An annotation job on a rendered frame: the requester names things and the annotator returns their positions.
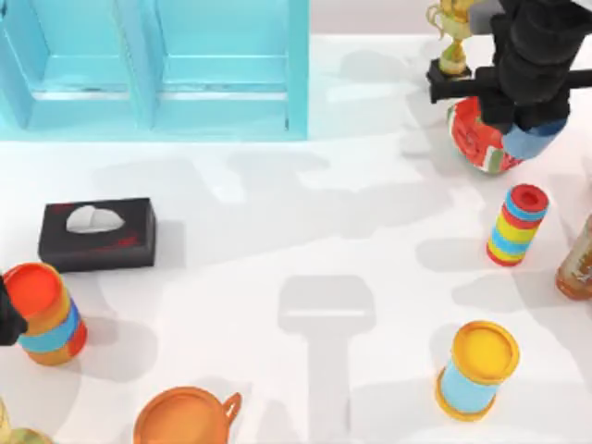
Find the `stack of coloured rings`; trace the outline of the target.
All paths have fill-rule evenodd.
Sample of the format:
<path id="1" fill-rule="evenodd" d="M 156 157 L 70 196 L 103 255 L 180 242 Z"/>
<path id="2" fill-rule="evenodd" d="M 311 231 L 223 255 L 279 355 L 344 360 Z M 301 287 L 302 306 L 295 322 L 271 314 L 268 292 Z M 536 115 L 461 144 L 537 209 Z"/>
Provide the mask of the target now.
<path id="1" fill-rule="evenodd" d="M 523 260 L 549 209 L 547 194 L 535 185 L 513 186 L 486 244 L 487 256 L 501 266 L 516 266 Z"/>

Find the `gold trophy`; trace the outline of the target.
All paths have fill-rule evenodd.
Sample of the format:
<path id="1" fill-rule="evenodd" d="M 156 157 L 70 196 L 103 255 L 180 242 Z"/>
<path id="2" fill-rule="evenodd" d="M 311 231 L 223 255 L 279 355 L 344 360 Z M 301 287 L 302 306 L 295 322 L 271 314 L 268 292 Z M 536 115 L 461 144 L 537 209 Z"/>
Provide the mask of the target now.
<path id="1" fill-rule="evenodd" d="M 0 398 L 0 444 L 54 444 L 42 432 L 29 428 L 13 428 L 9 422 L 8 410 Z"/>
<path id="2" fill-rule="evenodd" d="M 470 78 L 471 69 L 466 64 L 463 41 L 472 33 L 469 26 L 468 11 L 475 0 L 438 0 L 425 13 L 430 25 L 439 32 L 439 38 L 451 37 L 450 45 L 438 59 L 433 59 L 426 73 L 431 82 L 461 80 Z"/>

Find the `black tissue box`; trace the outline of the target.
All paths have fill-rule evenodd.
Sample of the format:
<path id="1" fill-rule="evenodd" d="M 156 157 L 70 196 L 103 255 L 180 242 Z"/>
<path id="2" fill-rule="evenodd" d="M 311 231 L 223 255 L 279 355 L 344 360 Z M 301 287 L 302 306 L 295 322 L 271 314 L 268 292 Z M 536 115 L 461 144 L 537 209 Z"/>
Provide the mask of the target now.
<path id="1" fill-rule="evenodd" d="M 115 211 L 125 225 L 94 234 L 68 232 L 69 215 L 87 204 Z M 43 212 L 38 255 L 61 273 L 152 266 L 156 227 L 155 212 L 148 198 L 49 203 Z"/>

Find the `white tissue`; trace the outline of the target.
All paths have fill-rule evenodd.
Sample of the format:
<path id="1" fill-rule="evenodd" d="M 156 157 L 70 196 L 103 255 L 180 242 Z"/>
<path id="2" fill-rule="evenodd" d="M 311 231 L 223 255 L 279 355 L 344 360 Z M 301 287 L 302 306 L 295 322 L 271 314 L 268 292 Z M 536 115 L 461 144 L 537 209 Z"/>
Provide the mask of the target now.
<path id="1" fill-rule="evenodd" d="M 124 225 L 124 219 L 115 211 L 87 204 L 69 215 L 66 229 L 75 234 L 94 234 L 114 231 Z"/>

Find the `yellow and blue can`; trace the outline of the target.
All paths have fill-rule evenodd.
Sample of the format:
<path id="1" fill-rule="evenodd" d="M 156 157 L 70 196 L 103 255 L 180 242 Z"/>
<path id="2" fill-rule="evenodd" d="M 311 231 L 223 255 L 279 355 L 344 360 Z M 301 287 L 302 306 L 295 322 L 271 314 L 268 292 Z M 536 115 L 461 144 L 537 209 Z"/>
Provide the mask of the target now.
<path id="1" fill-rule="evenodd" d="M 438 374 L 438 406 L 459 421 L 482 419 L 519 360 L 518 344 L 507 329 L 489 321 L 465 324 L 456 332 L 450 359 Z"/>

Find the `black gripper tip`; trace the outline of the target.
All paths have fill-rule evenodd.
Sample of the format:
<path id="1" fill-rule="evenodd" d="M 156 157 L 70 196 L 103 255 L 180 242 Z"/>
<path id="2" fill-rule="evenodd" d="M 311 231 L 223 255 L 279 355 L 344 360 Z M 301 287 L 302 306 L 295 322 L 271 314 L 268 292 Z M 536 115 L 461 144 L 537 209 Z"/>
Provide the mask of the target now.
<path id="1" fill-rule="evenodd" d="M 4 278 L 0 274 L 0 346 L 12 346 L 28 331 L 26 319 L 10 301 Z"/>

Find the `orange bottle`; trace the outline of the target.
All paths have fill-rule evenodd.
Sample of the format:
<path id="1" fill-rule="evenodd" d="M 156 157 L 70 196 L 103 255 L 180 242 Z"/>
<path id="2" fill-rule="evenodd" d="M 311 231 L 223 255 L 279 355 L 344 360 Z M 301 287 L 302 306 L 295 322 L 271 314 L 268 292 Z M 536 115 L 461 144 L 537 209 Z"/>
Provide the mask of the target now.
<path id="1" fill-rule="evenodd" d="M 592 215 L 558 268 L 555 283 L 571 300 L 592 300 Z"/>

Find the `orange cup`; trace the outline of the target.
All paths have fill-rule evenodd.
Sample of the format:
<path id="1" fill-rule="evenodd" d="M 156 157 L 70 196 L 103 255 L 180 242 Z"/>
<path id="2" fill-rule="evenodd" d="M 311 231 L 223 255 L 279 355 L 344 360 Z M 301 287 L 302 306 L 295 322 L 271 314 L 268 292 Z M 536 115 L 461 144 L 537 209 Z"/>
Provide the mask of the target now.
<path id="1" fill-rule="evenodd" d="M 165 390 L 142 408 L 133 428 L 133 444 L 228 444 L 241 404 L 238 392 L 221 402 L 200 388 Z"/>

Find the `orange and blue can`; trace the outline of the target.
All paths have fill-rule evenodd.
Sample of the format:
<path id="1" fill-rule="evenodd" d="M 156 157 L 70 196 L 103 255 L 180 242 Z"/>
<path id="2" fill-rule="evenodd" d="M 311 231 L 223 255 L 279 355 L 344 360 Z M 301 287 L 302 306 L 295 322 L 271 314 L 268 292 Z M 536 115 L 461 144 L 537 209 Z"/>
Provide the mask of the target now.
<path id="1" fill-rule="evenodd" d="M 16 265 L 3 275 L 8 298 L 28 324 L 18 344 L 38 364 L 59 365 L 84 347 L 87 327 L 59 273 L 45 263 Z"/>

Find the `light blue rack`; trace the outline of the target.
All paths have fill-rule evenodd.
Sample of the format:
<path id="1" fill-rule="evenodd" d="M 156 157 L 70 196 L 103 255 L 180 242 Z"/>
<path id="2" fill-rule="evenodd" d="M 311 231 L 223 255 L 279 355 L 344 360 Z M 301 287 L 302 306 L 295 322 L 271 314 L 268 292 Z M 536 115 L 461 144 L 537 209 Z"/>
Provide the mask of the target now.
<path id="1" fill-rule="evenodd" d="M 0 0 L 0 141 L 308 134 L 310 0 Z"/>

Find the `red green white can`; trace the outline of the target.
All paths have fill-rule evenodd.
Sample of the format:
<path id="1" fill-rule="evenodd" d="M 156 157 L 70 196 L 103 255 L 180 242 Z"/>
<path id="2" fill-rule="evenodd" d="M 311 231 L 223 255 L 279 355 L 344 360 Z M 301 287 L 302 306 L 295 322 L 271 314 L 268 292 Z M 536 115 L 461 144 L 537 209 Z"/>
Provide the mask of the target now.
<path id="1" fill-rule="evenodd" d="M 448 110 L 450 137 L 459 152 L 477 169 L 499 175 L 539 156 L 564 129 L 567 120 L 529 130 L 513 126 L 503 134 L 485 124 L 477 97 L 460 100 Z"/>

